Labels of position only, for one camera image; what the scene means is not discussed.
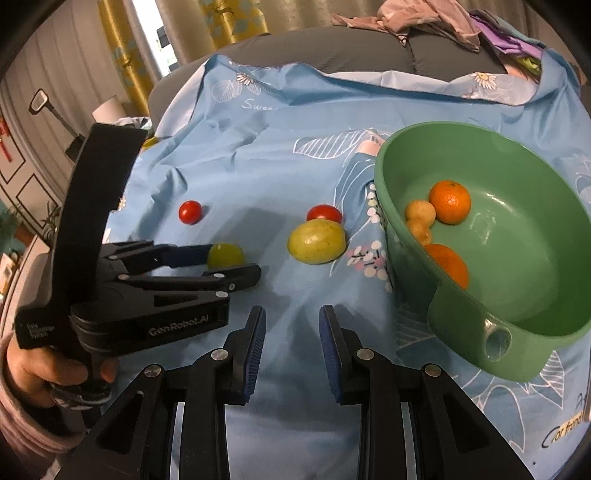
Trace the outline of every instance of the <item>clothing pile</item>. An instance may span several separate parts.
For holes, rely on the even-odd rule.
[[[495,50],[507,73],[539,82],[545,49],[542,42],[526,37],[487,10],[472,10],[470,17]]]
[[[468,50],[491,45],[507,73],[539,82],[545,45],[487,10],[469,13],[456,0],[387,0],[375,17],[332,15],[333,25],[396,35],[405,46],[411,28],[451,38]]]

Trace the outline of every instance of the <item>yellow curtain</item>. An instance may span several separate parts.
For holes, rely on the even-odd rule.
[[[216,49],[268,32],[258,0],[199,0]]]
[[[154,83],[148,75],[122,0],[99,0],[99,14],[115,67],[140,115],[148,116]]]

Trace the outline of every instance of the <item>green plastic bowl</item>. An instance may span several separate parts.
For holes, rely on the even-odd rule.
[[[433,243],[470,272],[462,290],[406,228],[404,209],[440,180],[464,185],[460,225],[433,225]],[[388,259],[409,303],[452,350],[502,378],[526,382],[552,351],[591,326],[591,223],[540,157],[472,125],[432,122],[394,134],[375,166]]]

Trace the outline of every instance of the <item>human hand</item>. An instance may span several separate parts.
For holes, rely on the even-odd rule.
[[[100,366],[100,376],[113,383],[117,375],[117,360],[107,359]],[[23,350],[16,336],[8,344],[5,379],[12,394],[33,407],[51,408],[49,383],[69,387],[80,385],[88,378],[86,367],[76,360],[64,357],[49,347]]]

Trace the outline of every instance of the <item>purple cloth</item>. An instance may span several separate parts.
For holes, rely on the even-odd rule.
[[[497,30],[487,22],[472,15],[472,21],[476,24],[482,34],[499,51],[506,55],[517,55],[521,57],[533,57],[540,60],[543,50],[536,45],[531,45],[519,38],[511,37],[501,30]]]

